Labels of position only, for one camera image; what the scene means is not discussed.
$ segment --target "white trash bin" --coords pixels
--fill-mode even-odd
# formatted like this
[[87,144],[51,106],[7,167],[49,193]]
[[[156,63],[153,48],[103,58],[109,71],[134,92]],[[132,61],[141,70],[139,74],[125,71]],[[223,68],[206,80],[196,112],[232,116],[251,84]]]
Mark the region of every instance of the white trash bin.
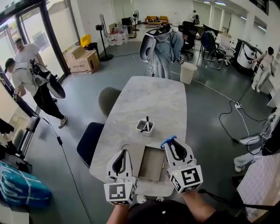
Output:
[[197,67],[194,64],[184,62],[181,65],[180,82],[191,84],[195,70],[197,70]]

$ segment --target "blue plastic bag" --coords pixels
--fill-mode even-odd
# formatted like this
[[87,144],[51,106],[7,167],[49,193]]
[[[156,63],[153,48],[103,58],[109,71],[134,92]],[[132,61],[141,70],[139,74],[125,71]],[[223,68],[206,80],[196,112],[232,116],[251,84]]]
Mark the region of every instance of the blue plastic bag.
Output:
[[51,191],[36,177],[0,161],[0,191],[11,206],[46,207]]

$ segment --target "office chair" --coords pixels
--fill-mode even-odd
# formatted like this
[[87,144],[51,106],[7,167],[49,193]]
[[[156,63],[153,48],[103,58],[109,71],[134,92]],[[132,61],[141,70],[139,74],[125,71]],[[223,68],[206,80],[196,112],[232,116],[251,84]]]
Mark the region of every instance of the office chair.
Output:
[[210,67],[210,66],[207,66],[207,65],[205,67],[206,68],[212,68],[212,69],[219,70],[222,67],[222,65],[223,65],[226,52],[224,50],[222,50],[222,49],[217,49],[214,36],[211,33],[208,33],[208,32],[204,32],[202,34],[202,36],[201,36],[201,45],[204,48],[202,61],[206,60],[206,61],[214,62],[216,60],[216,59],[212,60],[212,59],[204,58],[205,50],[209,52],[209,54],[211,55],[211,58],[212,57],[216,57],[217,59],[222,59],[222,63],[220,64],[219,68]]
[[213,28],[211,28],[209,26],[206,26],[205,24],[203,24],[203,27],[205,28],[205,32],[206,31],[213,31],[214,34],[216,35],[216,37],[218,36],[218,30],[215,30],[215,29],[213,29]]
[[84,131],[77,145],[77,153],[84,164],[90,168],[95,148],[104,128],[104,124],[91,122]]
[[233,48],[231,48],[230,45],[230,39],[229,37],[226,37],[224,35],[218,35],[220,37],[220,45],[219,45],[219,49],[223,50],[226,52],[226,57],[224,59],[226,65],[228,66],[229,64],[231,64],[231,59],[233,59],[235,50]]
[[98,95],[98,103],[104,116],[108,117],[115,102],[117,101],[121,90],[113,87],[105,87]]
[[180,32],[187,34],[188,36],[188,42],[186,43],[184,41],[184,45],[182,47],[181,53],[185,54],[187,56],[187,59],[189,60],[189,56],[187,54],[190,54],[191,57],[193,57],[193,53],[187,50],[193,49],[193,47],[196,44],[196,34],[198,32],[198,29],[195,28],[194,23],[190,24],[189,22],[184,21],[184,25],[179,26],[178,29]]

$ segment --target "gray chair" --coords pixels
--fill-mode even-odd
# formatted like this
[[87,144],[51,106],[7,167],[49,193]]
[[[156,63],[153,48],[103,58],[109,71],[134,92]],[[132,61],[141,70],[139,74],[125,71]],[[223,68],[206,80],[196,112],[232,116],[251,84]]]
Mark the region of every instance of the gray chair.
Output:
[[98,95],[98,103],[104,116],[108,117],[116,100],[118,99],[121,90],[113,87],[105,87]]

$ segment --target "pen holder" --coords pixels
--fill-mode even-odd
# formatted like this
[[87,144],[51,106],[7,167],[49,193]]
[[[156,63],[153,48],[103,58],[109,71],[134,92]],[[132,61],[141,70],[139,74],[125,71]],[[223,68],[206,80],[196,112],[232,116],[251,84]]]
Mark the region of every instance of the pen holder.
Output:
[[149,127],[150,127],[150,131],[143,131],[141,132],[143,129],[145,129],[147,127],[147,122],[144,120],[140,120],[136,126],[136,130],[139,131],[140,134],[143,134],[145,136],[150,136],[153,129],[154,129],[154,122],[149,122]]

